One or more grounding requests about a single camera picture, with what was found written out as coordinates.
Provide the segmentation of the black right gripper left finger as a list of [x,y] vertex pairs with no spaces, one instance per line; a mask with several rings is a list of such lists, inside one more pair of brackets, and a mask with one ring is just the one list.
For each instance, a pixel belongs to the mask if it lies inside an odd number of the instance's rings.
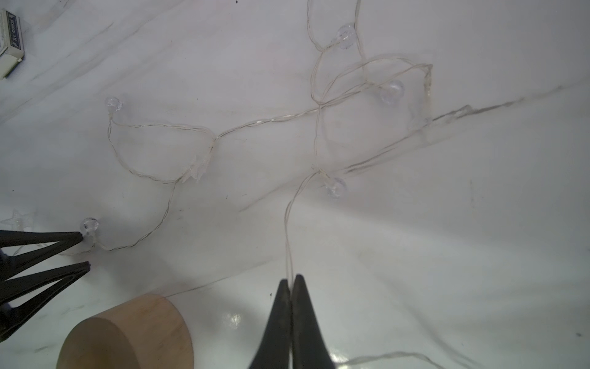
[[287,279],[279,282],[261,343],[250,369],[288,369],[291,345],[291,298]]

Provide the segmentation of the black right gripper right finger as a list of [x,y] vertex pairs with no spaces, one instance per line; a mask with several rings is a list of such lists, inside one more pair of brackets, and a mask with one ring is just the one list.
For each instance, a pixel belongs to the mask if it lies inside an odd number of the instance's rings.
[[335,369],[303,275],[296,275],[291,291],[291,325],[293,368]]

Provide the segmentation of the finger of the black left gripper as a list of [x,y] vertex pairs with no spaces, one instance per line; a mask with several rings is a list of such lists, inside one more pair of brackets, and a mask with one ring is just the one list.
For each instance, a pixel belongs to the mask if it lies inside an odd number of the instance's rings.
[[32,244],[50,244],[44,248],[16,256],[7,256],[1,252],[1,280],[6,281],[40,262],[76,246],[83,241],[83,238],[81,232],[1,231],[1,249]]
[[[88,261],[54,268],[24,277],[1,282],[1,342],[9,339],[20,327],[37,314],[53,298],[74,284],[91,270]],[[12,307],[10,303],[17,298],[44,288],[43,292]]]

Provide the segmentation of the clear string light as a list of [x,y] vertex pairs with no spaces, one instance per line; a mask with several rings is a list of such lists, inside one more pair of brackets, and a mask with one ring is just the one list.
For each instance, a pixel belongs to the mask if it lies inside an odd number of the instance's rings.
[[[93,142],[69,150],[69,158],[50,164],[45,156],[49,135],[57,124],[84,111],[91,95],[103,92],[150,62],[172,63],[170,52],[182,41],[179,28],[171,24],[173,12],[183,13],[186,1],[108,1],[115,16],[104,29],[90,32],[90,19],[71,13],[70,1],[15,3],[35,20],[26,23],[25,53],[2,77],[1,165],[2,181],[30,174],[48,190],[63,190],[70,206],[100,204],[123,210],[122,229],[132,232],[131,241],[103,242],[108,230],[87,220],[83,241],[62,258],[91,261],[107,282],[123,288],[127,281],[147,287],[155,278],[173,275],[168,259],[180,252],[181,239],[172,228],[181,220],[175,203],[184,190],[201,185],[206,171],[221,162],[221,152],[244,133],[266,133],[275,125],[313,131],[304,144],[279,141],[285,169],[292,159],[303,160],[305,178],[288,201],[282,219],[284,246],[275,252],[283,258],[287,280],[295,279],[290,216],[293,206],[311,184],[322,185],[333,198],[342,198],[346,187],[323,154],[324,118],[360,95],[382,90],[396,95],[408,75],[420,75],[424,95],[430,94],[432,67],[397,55],[367,57],[358,37],[358,23],[346,24],[326,44],[315,45],[317,56],[310,73],[310,103],[296,112],[276,108],[270,117],[216,129],[208,118],[189,118],[180,123],[168,115],[135,118],[120,99],[106,99],[101,124],[106,127],[106,149],[118,163],[118,173],[107,178],[103,169],[76,169],[76,161],[91,161]],[[113,274],[106,273],[113,266]]]

